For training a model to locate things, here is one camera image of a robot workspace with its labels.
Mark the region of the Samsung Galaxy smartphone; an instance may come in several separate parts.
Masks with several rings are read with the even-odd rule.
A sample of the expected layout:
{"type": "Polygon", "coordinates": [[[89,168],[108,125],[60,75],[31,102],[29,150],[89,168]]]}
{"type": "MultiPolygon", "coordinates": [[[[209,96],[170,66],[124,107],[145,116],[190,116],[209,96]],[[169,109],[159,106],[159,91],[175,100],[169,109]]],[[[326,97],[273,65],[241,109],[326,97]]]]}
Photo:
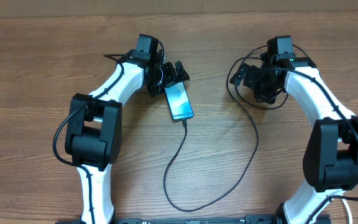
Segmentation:
{"type": "Polygon", "coordinates": [[[177,83],[165,89],[165,95],[170,108],[172,119],[190,119],[194,116],[191,103],[183,82],[177,83]]]}

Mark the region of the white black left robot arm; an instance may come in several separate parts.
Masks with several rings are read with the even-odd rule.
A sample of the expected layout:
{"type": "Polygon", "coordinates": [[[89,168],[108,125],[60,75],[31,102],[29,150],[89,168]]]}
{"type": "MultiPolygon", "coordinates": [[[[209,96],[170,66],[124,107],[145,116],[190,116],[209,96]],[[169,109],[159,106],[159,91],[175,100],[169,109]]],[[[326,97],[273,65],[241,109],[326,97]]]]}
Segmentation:
{"type": "Polygon", "coordinates": [[[80,174],[83,213],[77,223],[112,223],[111,169],[122,142],[123,107],[143,86],[155,97],[189,80],[181,62],[166,62],[163,44],[140,34],[137,45],[123,55],[108,54],[114,73],[96,90],[77,93],[70,102],[65,152],[80,174]]]}

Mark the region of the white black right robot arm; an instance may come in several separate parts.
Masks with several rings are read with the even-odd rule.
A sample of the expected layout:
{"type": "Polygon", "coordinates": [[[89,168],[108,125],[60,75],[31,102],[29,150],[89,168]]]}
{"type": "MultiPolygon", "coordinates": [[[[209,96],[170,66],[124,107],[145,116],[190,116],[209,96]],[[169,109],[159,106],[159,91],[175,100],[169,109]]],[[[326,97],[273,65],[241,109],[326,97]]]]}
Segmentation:
{"type": "Polygon", "coordinates": [[[270,39],[259,47],[260,66],[237,59],[226,83],[244,85],[254,92],[253,107],[275,109],[281,93],[292,97],[306,115],[312,132],[303,156],[304,182],[281,203],[274,214],[246,215],[246,223],[329,223],[323,210],[336,199],[343,203],[358,197],[347,195],[358,185],[358,116],[329,90],[321,74],[288,35],[270,39]]]}

